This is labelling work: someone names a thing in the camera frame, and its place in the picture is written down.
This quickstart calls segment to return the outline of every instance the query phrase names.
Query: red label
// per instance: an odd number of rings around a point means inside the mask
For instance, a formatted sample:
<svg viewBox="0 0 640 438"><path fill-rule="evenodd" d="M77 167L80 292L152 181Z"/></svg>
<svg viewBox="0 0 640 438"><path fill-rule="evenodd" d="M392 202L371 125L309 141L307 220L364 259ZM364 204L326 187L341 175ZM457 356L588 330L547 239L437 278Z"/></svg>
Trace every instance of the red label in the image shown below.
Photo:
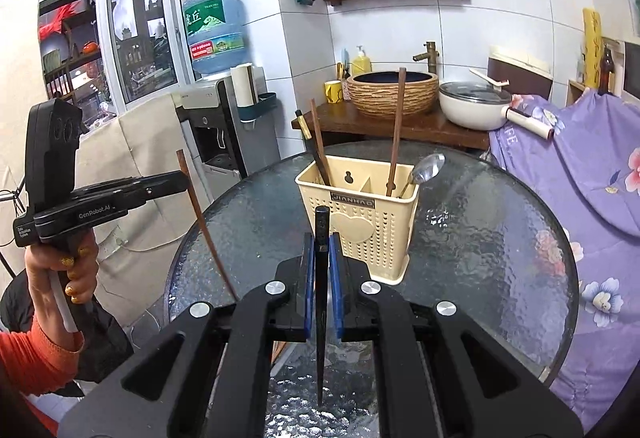
<svg viewBox="0 0 640 438"><path fill-rule="evenodd" d="M191 58L196 60L203 56L211 55L213 53L213 42L210 40L204 40L204 42L198 42L190 47Z"/></svg>

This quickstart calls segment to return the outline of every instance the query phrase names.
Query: window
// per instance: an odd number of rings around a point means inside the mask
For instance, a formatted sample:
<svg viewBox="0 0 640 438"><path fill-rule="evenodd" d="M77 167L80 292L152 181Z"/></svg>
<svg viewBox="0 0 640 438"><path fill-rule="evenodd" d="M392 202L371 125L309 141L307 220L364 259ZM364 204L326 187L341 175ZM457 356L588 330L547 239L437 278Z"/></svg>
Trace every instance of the window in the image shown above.
<svg viewBox="0 0 640 438"><path fill-rule="evenodd" d="M194 81L180 0L40 0L40 51L50 98L98 127Z"/></svg>

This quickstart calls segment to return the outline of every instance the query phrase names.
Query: floral tablecloth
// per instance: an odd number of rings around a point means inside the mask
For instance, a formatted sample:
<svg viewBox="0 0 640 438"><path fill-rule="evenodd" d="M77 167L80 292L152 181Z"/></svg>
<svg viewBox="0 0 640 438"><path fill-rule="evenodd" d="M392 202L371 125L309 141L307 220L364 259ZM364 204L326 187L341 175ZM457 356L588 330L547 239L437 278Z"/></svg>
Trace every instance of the floral tablecloth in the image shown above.
<svg viewBox="0 0 640 438"><path fill-rule="evenodd" d="M515 96L512 105L554 128L550 143L507 123L490 142L571 242L581 306L552 391L588 431L640 360L640 109L592 91L561 110L539 96ZM555 238L541 231L537 241L546 266L564 273Z"/></svg>

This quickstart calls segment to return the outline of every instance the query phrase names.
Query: metal pivot bolt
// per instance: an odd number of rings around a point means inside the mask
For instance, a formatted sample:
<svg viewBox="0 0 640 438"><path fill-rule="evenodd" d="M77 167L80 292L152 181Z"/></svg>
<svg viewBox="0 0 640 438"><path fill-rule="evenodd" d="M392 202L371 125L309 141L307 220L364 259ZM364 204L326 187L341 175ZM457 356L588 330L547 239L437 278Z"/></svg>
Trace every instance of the metal pivot bolt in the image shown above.
<svg viewBox="0 0 640 438"><path fill-rule="evenodd" d="M278 295L284 292L287 287L282 281L271 281L265 285L264 289L267 290L269 295Z"/></svg>
<svg viewBox="0 0 640 438"><path fill-rule="evenodd" d="M192 317L196 317L196 319L199 319L200 317L204 317L209 313L209 305L207 303L192 304L191 308L189 308L189 313Z"/></svg>
<svg viewBox="0 0 640 438"><path fill-rule="evenodd" d="M375 295L376 293L380 292L380 285L375 281L364 281L360 289L367 295Z"/></svg>
<svg viewBox="0 0 640 438"><path fill-rule="evenodd" d="M449 317L456 312L457 308L455 304L449 301L440 301L436 306L436 310L440 315Z"/></svg>

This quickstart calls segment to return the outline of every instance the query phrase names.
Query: spoon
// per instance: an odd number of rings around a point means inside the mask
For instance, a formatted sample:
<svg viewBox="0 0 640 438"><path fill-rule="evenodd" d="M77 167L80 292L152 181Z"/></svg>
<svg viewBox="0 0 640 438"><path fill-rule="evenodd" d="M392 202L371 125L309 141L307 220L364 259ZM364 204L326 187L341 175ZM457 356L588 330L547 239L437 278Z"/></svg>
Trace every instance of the spoon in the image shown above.
<svg viewBox="0 0 640 438"><path fill-rule="evenodd" d="M402 195L404 195L404 192L410 183L413 183L414 185L422 185L423 183L431 180L431 178L437 176L444 165L444 160L444 154L442 153L430 154L426 158L420 160L412 169L411 175L407 178L398 198L402 198Z"/></svg>

